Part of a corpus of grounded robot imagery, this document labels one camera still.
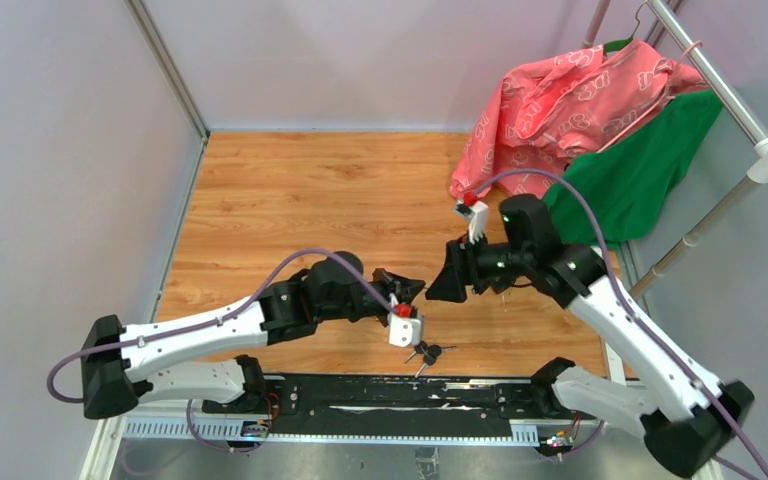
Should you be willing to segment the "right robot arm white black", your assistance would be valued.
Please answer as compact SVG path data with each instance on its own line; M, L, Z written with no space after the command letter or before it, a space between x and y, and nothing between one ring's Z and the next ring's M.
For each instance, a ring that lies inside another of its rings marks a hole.
M455 210L468 230L447 243L428 299L462 303L470 294L502 292L526 278L587 323L642 383L633 389L555 358L532 378L537 413L552 418L570 410L603 420L641 439L662 467L685 479L735 438L755 400L749 387L722 381L684 352L634 301L600 253L561 240L542 200L523 194L499 205L502 243L486 238L484 202L468 195Z

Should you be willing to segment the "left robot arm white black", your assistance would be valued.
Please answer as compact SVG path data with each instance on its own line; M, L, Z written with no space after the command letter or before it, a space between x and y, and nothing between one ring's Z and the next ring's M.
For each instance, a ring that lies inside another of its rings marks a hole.
M274 274L252 295L165 323L124 324L98 318L80 360L83 415L101 420L160 400L206 400L258 411L266 386L257 359L220 363L204 357L263 348L313 335L325 321L375 318L397 347L415 346L423 318L414 299L425 283L383 268L363 275L353 254L338 251L285 280Z

